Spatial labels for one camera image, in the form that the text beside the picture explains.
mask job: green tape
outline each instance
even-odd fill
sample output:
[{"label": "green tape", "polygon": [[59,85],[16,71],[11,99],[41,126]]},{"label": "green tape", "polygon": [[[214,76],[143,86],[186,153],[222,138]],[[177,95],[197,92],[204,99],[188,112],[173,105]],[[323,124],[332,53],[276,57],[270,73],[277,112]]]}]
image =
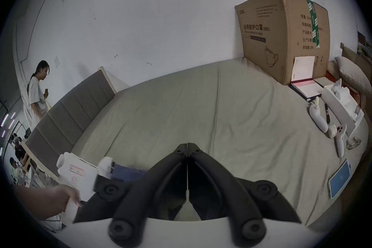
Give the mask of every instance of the green tape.
[{"label": "green tape", "polygon": [[320,47],[319,45],[319,30],[318,30],[318,19],[317,19],[317,13],[315,12],[315,6],[314,3],[310,0],[307,0],[307,5],[309,6],[310,16],[311,16],[311,23],[313,26],[313,42],[317,44],[317,47]]}]

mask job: blue cloth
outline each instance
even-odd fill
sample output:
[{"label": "blue cloth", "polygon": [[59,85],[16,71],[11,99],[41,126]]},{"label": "blue cloth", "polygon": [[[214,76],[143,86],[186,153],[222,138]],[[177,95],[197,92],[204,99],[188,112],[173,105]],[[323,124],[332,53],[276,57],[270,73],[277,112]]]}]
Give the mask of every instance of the blue cloth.
[{"label": "blue cloth", "polygon": [[114,170],[111,174],[112,180],[120,180],[124,182],[132,182],[142,178],[147,171],[136,170],[134,168],[123,167],[121,165],[115,164]]}]

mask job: screw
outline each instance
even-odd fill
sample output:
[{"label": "screw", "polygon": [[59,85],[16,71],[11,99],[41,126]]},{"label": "screw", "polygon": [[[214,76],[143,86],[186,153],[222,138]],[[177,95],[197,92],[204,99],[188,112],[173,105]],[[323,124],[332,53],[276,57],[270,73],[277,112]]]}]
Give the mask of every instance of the screw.
[{"label": "screw", "polygon": [[132,226],[123,220],[112,221],[109,234],[116,240],[127,240],[132,235]]},{"label": "screw", "polygon": [[261,193],[263,193],[263,194],[270,193],[270,190],[271,190],[271,188],[267,184],[263,184],[263,185],[259,185],[258,186],[258,191],[261,192]]},{"label": "screw", "polygon": [[259,219],[252,219],[244,223],[242,228],[243,236],[248,240],[259,239],[265,236],[266,228]]},{"label": "screw", "polygon": [[108,186],[106,186],[106,187],[104,188],[105,193],[108,194],[108,195],[113,195],[113,194],[115,194],[118,190],[119,190],[118,187],[115,186],[115,185],[108,185]]}]

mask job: cardboard box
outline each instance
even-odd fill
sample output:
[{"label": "cardboard box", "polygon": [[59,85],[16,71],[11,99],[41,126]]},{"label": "cardboard box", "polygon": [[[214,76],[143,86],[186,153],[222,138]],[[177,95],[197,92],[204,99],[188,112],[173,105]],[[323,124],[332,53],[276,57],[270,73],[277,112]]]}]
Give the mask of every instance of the cardboard box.
[{"label": "cardboard box", "polygon": [[295,57],[315,56],[313,78],[327,72],[328,12],[310,0],[248,0],[236,6],[244,56],[279,83],[291,82]]},{"label": "cardboard box", "polygon": [[347,125],[346,135],[350,137],[354,130],[359,126],[361,120],[363,119],[364,112],[361,110],[361,108],[354,100],[354,98],[351,97],[350,95],[350,101],[353,103],[353,109],[355,109],[355,113],[358,115],[356,121],[354,121],[351,115],[349,115],[347,110],[343,107],[341,102],[332,92],[331,89],[333,86],[334,84],[324,86],[322,92],[322,100],[328,104],[328,107],[331,109],[331,111],[334,113],[334,115],[337,117],[340,123]]}]

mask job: blue phone screen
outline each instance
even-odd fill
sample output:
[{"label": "blue phone screen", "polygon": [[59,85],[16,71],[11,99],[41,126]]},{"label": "blue phone screen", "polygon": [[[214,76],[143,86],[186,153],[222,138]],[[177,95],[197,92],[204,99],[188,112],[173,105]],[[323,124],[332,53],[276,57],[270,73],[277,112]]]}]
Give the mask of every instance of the blue phone screen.
[{"label": "blue phone screen", "polygon": [[340,191],[340,189],[346,183],[349,176],[350,176],[349,164],[348,162],[345,162],[345,164],[340,168],[337,174],[330,181],[331,198],[334,198],[337,192]]}]

